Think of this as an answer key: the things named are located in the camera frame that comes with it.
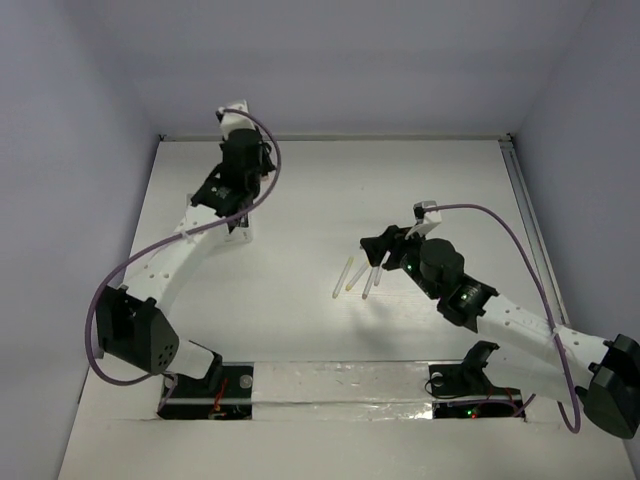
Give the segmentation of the yellow marker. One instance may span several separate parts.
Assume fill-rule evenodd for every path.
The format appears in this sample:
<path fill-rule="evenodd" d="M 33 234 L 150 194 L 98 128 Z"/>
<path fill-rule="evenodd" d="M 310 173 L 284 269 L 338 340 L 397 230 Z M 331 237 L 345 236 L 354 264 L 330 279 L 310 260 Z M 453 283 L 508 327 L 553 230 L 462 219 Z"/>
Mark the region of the yellow marker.
<path fill-rule="evenodd" d="M 363 275 L 369 270 L 369 268 L 370 265 L 368 262 L 363 263 L 356 271 L 356 273 L 351 277 L 351 279 L 347 282 L 345 290 L 352 290 L 357 285 L 359 280 L 363 277 Z"/>

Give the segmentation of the pink white marker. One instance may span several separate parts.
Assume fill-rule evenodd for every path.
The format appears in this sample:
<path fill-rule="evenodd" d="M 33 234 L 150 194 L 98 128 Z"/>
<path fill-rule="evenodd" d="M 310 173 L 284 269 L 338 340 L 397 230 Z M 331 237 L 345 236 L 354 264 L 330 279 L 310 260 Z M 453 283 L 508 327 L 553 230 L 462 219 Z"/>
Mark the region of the pink white marker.
<path fill-rule="evenodd" d="M 372 267 L 371 270 L 370 270 L 370 273 L 369 273 L 369 275 L 367 277 L 367 281 L 365 283 L 363 292 L 361 294 L 361 298 L 363 300 L 366 300 L 369 297 L 369 294 L 370 294 L 371 288 L 372 288 L 372 286 L 374 284 L 376 275 L 377 275 L 377 268 L 376 267 Z"/>

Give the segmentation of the yellow-green highlighter pen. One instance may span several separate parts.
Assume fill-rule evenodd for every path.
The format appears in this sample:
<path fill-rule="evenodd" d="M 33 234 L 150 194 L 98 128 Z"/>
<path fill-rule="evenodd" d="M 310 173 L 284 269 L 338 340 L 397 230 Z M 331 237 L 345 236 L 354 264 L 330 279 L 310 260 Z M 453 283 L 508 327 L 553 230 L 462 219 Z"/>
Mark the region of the yellow-green highlighter pen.
<path fill-rule="evenodd" d="M 352 267 L 353 262 L 354 262 L 354 257 L 353 256 L 349 256 L 347 258 L 347 260 L 346 260 L 346 263 L 345 263 L 345 265 L 344 265 L 339 277 L 338 277 L 336 285 L 335 285 L 335 287 L 334 287 L 334 289 L 332 291 L 332 298 L 333 299 L 336 299 L 340 295 L 340 292 L 343 289 L 346 277 L 349 274 L 349 271 L 350 271 L 350 269 Z"/>

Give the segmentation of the orange banded white marker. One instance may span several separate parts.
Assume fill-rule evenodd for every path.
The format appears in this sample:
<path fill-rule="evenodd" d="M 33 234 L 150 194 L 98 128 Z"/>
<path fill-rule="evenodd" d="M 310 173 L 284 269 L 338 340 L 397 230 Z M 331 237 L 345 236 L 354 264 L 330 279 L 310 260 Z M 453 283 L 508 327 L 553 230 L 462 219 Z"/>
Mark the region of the orange banded white marker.
<path fill-rule="evenodd" d="M 387 252 L 385 254 L 385 256 L 383 257 L 383 259 L 381 261 L 381 264 L 376 269 L 376 273 L 375 273 L 375 276 L 374 276 L 374 283 L 373 283 L 373 285 L 375 287 L 379 286 L 379 284 L 380 284 L 381 277 L 382 277 L 382 274 L 383 274 L 383 271 L 384 271 L 383 270 L 383 265 L 388 260 L 388 257 L 389 257 L 389 252 Z"/>

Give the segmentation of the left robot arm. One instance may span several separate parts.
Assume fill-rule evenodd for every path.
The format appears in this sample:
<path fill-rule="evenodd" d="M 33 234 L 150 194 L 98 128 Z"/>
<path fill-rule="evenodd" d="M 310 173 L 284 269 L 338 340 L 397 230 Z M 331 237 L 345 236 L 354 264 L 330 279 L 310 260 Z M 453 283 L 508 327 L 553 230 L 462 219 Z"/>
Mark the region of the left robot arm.
<path fill-rule="evenodd" d="M 100 348 L 151 375 L 174 374 L 201 395 L 221 383 L 222 358 L 179 337 L 169 312 L 198 266 L 223 247 L 253 239 L 245 210 L 274 171 L 270 147 L 257 128 L 228 133 L 222 161 L 190 200 L 175 229 L 176 241 L 148 257 L 118 288 L 107 287 L 96 305 Z"/>

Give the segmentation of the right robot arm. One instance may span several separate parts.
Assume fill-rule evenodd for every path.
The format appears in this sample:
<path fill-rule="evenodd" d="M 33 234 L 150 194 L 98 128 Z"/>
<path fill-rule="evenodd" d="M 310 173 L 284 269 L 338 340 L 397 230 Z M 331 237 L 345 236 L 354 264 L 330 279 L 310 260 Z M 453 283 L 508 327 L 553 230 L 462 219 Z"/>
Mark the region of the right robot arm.
<path fill-rule="evenodd" d="M 395 225 L 360 241 L 367 259 L 386 271 L 400 269 L 436 303 L 450 323 L 514 347 L 534 359 L 525 389 L 578 405 L 601 430 L 631 439 L 639 428 L 639 344 L 583 334 L 516 305 L 464 271 L 464 257 L 445 239 L 427 239 Z"/>

